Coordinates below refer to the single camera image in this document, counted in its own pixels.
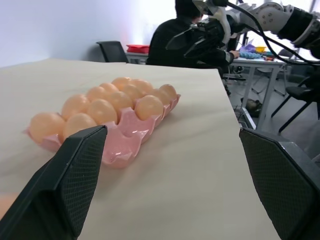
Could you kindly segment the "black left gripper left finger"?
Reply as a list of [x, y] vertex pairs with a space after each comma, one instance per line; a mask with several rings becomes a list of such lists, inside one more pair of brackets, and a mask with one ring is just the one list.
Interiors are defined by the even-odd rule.
[[2, 240], [76, 240], [100, 173], [105, 125], [70, 135], [0, 220]]

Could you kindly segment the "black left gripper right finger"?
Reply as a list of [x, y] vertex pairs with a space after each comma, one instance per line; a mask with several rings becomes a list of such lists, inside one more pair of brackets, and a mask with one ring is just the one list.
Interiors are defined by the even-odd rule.
[[282, 240], [320, 238], [320, 167], [294, 142], [241, 128], [258, 197]]

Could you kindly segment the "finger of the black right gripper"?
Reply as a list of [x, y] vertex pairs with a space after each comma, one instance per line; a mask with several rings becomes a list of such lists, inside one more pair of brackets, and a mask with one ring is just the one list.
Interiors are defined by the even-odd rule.
[[196, 49], [196, 43], [201, 37], [201, 31], [198, 28], [189, 29], [175, 35], [166, 45], [166, 50]]
[[185, 58], [187, 59], [199, 58], [215, 49], [216, 38], [215, 37], [190, 38], [186, 40], [186, 46], [188, 47], [188, 49], [184, 54]]

